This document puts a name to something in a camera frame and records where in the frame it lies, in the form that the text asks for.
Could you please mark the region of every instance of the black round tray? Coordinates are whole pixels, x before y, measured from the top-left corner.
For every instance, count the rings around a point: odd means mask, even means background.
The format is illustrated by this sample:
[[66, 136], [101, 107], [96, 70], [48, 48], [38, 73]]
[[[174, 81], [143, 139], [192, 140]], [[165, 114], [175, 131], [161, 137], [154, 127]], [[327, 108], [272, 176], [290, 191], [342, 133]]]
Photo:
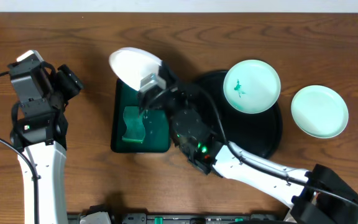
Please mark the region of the black round tray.
[[[226, 73], [227, 70], [210, 72], [195, 83], [215, 100], [227, 139], [250, 153], [268, 159], [277, 149], [283, 133], [280, 108], [275, 103], [267, 111], [258, 114], [245, 114], [234, 109], [223, 93]], [[200, 99], [198, 102], [200, 104], [197, 108], [202, 108], [199, 112], [204, 122], [220, 133], [211, 105], [206, 99]]]

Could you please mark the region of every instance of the green sponge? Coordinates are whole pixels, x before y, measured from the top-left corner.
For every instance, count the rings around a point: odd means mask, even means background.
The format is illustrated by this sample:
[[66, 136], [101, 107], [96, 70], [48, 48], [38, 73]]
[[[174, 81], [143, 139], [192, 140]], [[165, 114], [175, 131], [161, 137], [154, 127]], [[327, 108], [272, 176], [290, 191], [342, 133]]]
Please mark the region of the green sponge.
[[127, 130], [122, 136], [122, 140], [124, 142], [143, 143], [143, 140], [146, 137], [146, 130], [143, 125], [143, 113], [139, 114], [139, 107], [125, 107], [123, 118]]

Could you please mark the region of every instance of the white wall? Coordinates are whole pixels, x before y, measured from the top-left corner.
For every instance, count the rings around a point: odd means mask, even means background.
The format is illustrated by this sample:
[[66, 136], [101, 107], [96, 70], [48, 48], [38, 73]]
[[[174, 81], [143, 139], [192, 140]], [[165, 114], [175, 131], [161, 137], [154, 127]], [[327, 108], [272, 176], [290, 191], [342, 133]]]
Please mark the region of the white wall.
[[358, 12], [358, 0], [0, 0], [0, 12]]

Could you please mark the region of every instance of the wooden surface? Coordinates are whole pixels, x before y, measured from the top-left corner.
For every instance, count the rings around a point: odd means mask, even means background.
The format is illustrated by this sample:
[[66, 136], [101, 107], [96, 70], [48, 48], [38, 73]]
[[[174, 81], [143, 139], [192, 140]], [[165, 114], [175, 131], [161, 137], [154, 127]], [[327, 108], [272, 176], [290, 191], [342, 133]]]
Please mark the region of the wooden surface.
[[[0, 72], [26, 50], [38, 50], [56, 67], [67, 64], [85, 90], [66, 117], [67, 210], [108, 202], [118, 212], [283, 214], [284, 205], [248, 185], [204, 176], [178, 149], [165, 154], [115, 154], [110, 150], [116, 77], [109, 55], [138, 47], [166, 61], [180, 77], [230, 68], [256, 58], [278, 72], [283, 138], [272, 160], [334, 169], [358, 192], [358, 15], [351, 14], [22, 14], [0, 13]], [[349, 108], [349, 124], [332, 139], [297, 128], [294, 94], [307, 85], [336, 90]], [[0, 136], [9, 139], [17, 100], [0, 78]], [[22, 177], [16, 155], [0, 145], [0, 223], [24, 219]]]

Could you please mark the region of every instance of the white plate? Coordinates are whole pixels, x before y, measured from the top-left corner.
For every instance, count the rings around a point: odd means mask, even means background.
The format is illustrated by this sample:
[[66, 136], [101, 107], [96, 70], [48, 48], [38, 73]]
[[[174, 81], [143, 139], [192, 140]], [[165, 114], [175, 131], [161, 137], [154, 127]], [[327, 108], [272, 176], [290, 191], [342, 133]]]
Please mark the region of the white plate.
[[334, 90], [312, 85], [292, 99], [292, 117], [304, 132], [317, 138], [332, 138], [346, 127], [349, 112], [345, 101]]
[[126, 85], [139, 91], [140, 81], [151, 73], [158, 74], [162, 61], [145, 50], [124, 47], [110, 55], [109, 63]]
[[247, 114], [263, 112], [280, 96], [277, 72], [260, 60], [245, 60], [233, 66], [224, 77], [223, 93], [229, 104]]

